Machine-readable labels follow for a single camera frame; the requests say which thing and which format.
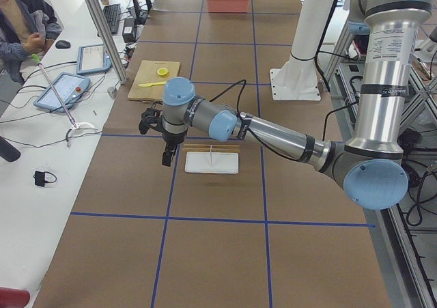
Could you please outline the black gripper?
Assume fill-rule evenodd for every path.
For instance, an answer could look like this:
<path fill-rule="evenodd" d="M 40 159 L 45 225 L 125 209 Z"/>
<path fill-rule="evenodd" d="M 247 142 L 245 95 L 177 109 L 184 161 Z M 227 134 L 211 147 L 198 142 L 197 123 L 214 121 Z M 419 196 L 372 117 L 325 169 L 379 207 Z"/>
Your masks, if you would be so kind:
<path fill-rule="evenodd" d="M 177 151 L 177 146 L 185 141 L 186 132 L 174 134 L 168 131 L 163 132 L 163 139 L 166 143 L 165 150 L 162 155 L 162 165 L 170 167 Z"/>

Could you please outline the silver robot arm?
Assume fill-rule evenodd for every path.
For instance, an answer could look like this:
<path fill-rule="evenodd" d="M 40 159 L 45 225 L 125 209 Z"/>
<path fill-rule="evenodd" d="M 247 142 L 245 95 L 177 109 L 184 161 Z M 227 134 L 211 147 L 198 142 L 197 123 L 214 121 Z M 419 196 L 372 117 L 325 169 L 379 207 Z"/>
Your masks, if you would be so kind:
<path fill-rule="evenodd" d="M 330 97 L 318 89 L 313 62 L 336 0 L 305 0 L 290 58 L 270 73 L 273 101 L 266 118 L 198 96 L 184 78 L 168 80 L 158 131 L 170 165 L 189 128 L 211 139 L 256 141 L 281 158 L 307 163 L 338 184 L 356 204 L 382 210 L 400 202 L 408 190 L 397 138 L 408 95 L 418 28 L 431 16 L 432 0 L 351 0 L 349 16 L 369 30 L 358 115 L 345 143 L 319 140 L 322 109 Z"/>

